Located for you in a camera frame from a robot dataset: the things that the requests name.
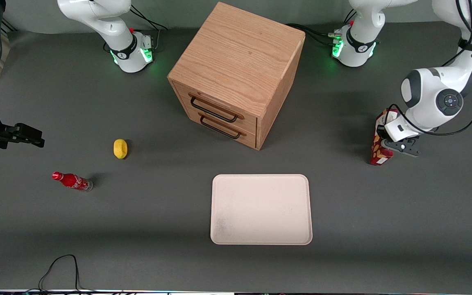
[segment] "plastic tray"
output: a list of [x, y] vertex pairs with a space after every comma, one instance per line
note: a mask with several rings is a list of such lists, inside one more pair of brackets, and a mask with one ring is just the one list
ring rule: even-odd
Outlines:
[[210, 238], [219, 245], [307, 245], [313, 239], [307, 177], [216, 176]]

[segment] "table surface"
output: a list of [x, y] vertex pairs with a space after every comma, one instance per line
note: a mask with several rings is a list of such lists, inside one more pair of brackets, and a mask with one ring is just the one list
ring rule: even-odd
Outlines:
[[[45, 147], [0, 150], [0, 288], [33, 288], [71, 253], [92, 289], [472, 293], [472, 126], [422, 136], [417, 159], [367, 163], [375, 117], [404, 105], [399, 85], [410, 70], [455, 53], [457, 28], [387, 24], [361, 68], [307, 39], [261, 151], [182, 110], [166, 75], [195, 32], [161, 32], [155, 62], [135, 74], [101, 51], [98, 34], [11, 35], [0, 117], [41, 129]], [[472, 94], [441, 130], [471, 117]], [[129, 140], [125, 160], [112, 153], [117, 138]], [[95, 189], [66, 189], [50, 179], [55, 170], [89, 177]], [[307, 176], [309, 245], [210, 240], [212, 179], [255, 173]], [[73, 275], [62, 260], [45, 287], [70, 289]]]

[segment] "red bottle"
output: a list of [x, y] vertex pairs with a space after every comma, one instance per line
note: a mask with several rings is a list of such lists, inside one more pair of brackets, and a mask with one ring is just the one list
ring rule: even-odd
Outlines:
[[61, 172], [54, 172], [52, 174], [52, 179], [63, 183], [66, 187], [77, 189], [82, 192], [88, 192], [92, 189], [92, 181], [88, 181], [87, 179], [72, 173], [63, 174]]

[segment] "black metal handle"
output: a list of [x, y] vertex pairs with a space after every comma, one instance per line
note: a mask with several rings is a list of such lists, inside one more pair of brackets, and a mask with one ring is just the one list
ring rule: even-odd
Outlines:
[[211, 130], [220, 132], [221, 134], [223, 134], [224, 136], [227, 136], [228, 138], [238, 139], [238, 138], [240, 138], [240, 136], [241, 136], [241, 132], [238, 132], [238, 134], [235, 135], [235, 136], [231, 136], [229, 133], [226, 133], [225, 131], [222, 131], [222, 130], [220, 130], [220, 129], [218, 129], [218, 128], [212, 126], [212, 125], [208, 125], [207, 123], [205, 123], [205, 122], [203, 121], [203, 119], [205, 119], [204, 116], [202, 116], [202, 117], [200, 118], [200, 123], [201, 123], [203, 126], [209, 128], [209, 129], [211, 129]]
[[203, 108], [203, 107], [200, 107], [199, 105], [195, 104], [194, 101], [196, 100], [196, 97], [191, 95], [191, 105], [193, 105], [193, 107], [197, 108], [198, 110], [202, 110], [204, 112], [206, 112], [207, 114], [210, 114], [212, 116], [215, 116], [216, 118], [218, 119], [221, 119], [227, 123], [234, 123], [234, 121], [236, 121], [236, 119], [238, 119], [238, 115], [234, 115], [234, 118], [232, 119], [229, 119], [229, 118], [225, 118], [224, 116], [220, 116], [219, 114], [216, 114], [215, 112], [211, 112], [210, 110], [207, 110], [206, 108]]

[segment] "wooden drawer unit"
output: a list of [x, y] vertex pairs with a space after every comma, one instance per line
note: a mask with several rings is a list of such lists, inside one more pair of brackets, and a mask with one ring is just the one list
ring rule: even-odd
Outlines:
[[304, 40], [300, 30], [218, 2], [167, 78], [189, 119], [259, 150]]

